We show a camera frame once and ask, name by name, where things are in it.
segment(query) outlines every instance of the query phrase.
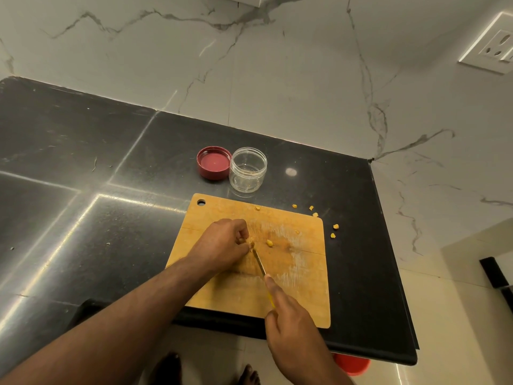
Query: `foot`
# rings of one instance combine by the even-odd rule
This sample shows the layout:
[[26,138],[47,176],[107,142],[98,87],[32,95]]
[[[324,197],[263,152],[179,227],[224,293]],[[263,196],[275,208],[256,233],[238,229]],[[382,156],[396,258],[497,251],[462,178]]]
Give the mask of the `foot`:
[[176,353],[169,353],[157,363],[150,375],[150,385],[182,385],[182,363]]
[[237,385],[260,385],[260,377],[257,371],[253,371],[250,365],[246,365]]

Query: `switch plate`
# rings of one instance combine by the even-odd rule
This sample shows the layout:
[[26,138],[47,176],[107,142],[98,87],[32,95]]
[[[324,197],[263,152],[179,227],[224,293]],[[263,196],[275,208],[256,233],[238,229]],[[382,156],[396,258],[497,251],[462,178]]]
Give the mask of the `switch plate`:
[[458,62],[501,74],[513,70],[513,15],[500,12]]

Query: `socket hole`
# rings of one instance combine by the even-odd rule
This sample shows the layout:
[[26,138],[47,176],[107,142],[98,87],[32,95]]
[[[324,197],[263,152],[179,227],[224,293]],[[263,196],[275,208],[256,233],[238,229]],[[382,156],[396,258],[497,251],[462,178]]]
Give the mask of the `socket hole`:
[[508,34],[508,35],[506,35],[506,36],[504,36],[504,37],[501,39],[501,41],[499,42],[499,44],[504,44],[504,42],[505,42],[505,41],[507,41],[509,38],[510,38],[510,35],[509,35],[509,34]]

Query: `transparent container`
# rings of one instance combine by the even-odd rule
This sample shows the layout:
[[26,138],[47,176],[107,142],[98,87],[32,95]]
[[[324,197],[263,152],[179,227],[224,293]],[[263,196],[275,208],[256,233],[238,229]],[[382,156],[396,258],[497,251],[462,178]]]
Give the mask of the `transparent container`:
[[267,171],[267,158],[256,148],[239,148],[230,161],[230,184],[239,192],[251,193],[260,188]]

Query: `wooden cutting board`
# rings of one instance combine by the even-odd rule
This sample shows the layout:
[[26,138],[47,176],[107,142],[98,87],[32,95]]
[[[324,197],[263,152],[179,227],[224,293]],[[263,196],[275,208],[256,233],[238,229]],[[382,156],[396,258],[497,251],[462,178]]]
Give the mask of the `wooden cutting board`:
[[[205,205],[198,205],[202,200]],[[267,273],[310,313],[316,326],[329,328],[328,274],[320,218],[205,194],[192,197],[166,267],[186,256],[205,229],[220,219],[245,219]],[[273,247],[266,245],[266,240]],[[263,318],[272,309],[262,273],[252,253],[215,276],[188,306]]]

